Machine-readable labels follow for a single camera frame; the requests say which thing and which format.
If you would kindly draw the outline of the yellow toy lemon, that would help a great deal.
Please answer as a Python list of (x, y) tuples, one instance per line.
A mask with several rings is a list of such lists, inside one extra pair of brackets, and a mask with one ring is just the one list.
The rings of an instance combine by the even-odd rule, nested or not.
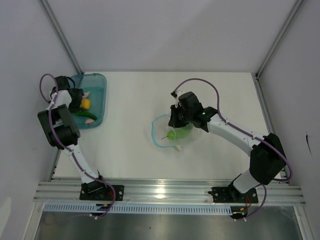
[(91, 100), (88, 98), (83, 98), (81, 100), (80, 108), (84, 110), (89, 110), (91, 108)]

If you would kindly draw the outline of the green toy bell pepper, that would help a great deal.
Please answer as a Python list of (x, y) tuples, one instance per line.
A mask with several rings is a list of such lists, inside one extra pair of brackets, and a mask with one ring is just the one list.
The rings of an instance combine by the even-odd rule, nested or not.
[(170, 130), (167, 132), (166, 136), (162, 137), (161, 140), (168, 138), (169, 140), (175, 140), (177, 138), (176, 131)]

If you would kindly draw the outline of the clear zip top bag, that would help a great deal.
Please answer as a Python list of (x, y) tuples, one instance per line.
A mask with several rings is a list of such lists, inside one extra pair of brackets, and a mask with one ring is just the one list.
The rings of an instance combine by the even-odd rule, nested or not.
[(153, 143), (162, 149), (175, 149), (181, 151), (183, 147), (197, 141), (203, 134), (201, 129), (188, 123), (182, 128), (173, 128), (168, 125), (169, 114), (163, 114), (151, 122), (151, 139)]

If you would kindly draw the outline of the light green toy cucumber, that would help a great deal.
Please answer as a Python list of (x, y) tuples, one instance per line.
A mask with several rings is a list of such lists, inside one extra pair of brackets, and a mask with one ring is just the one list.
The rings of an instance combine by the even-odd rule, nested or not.
[(175, 139), (183, 139), (186, 138), (191, 132), (192, 128), (176, 128), (174, 138)]

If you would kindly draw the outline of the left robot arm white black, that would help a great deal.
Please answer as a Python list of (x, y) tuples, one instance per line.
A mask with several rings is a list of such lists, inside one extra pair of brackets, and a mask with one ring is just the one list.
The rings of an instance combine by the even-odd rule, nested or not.
[(71, 77), (61, 75), (53, 80), (54, 87), (45, 99), (48, 107), (37, 114), (46, 139), (71, 160), (80, 174), (80, 200), (115, 200), (114, 187), (90, 166), (79, 144), (80, 129), (98, 126), (103, 114), (96, 116), (89, 111), (90, 93), (77, 88)]

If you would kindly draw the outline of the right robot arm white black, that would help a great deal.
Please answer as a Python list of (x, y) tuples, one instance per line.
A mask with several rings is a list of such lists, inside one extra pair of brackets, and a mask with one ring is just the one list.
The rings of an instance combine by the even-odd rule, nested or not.
[(254, 187), (268, 185), (286, 166), (282, 144), (275, 134), (263, 135), (239, 128), (223, 118), (217, 109), (203, 107), (191, 91), (174, 91), (171, 95), (175, 104), (170, 106), (169, 127), (182, 129), (192, 125), (227, 140), (249, 156), (248, 170), (227, 187), (232, 201), (241, 201)]

